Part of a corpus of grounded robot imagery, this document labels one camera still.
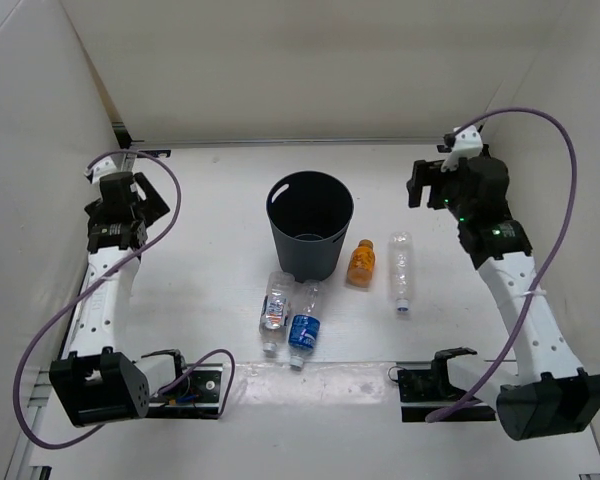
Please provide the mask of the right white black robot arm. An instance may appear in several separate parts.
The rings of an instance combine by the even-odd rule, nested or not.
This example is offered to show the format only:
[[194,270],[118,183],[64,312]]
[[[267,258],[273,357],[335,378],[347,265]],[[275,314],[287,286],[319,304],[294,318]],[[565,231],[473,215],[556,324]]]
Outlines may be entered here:
[[462,158],[455,170],[441,161],[413,165],[409,206],[419,207],[428,188],[428,207],[445,208],[457,220],[460,244],[493,296],[509,334],[505,350],[518,368],[510,374],[499,360],[484,367],[470,349],[437,352],[430,390],[444,400],[464,395],[426,420],[441,422],[480,400],[513,440],[578,433],[600,410],[600,374],[585,371],[557,325],[531,243],[509,209],[508,186],[505,163],[491,157]]

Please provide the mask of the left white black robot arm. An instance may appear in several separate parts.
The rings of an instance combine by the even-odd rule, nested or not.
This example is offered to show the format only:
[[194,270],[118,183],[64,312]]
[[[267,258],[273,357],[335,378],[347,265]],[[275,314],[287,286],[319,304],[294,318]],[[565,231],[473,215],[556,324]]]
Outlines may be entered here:
[[169,208],[142,173],[118,172],[96,178],[99,199],[86,206],[88,283],[94,292],[80,308],[68,356],[52,363],[50,381],[76,427],[138,419],[160,391],[184,397],[191,377],[176,350],[134,361],[122,351],[137,252],[147,229]]

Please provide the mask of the orange juice bottle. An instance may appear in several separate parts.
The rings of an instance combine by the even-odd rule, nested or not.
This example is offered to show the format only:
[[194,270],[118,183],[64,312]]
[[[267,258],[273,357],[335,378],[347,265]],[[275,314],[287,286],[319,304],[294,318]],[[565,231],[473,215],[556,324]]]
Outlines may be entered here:
[[347,268],[347,281],[358,288],[368,288],[375,267],[374,245],[371,240],[363,239],[351,254]]

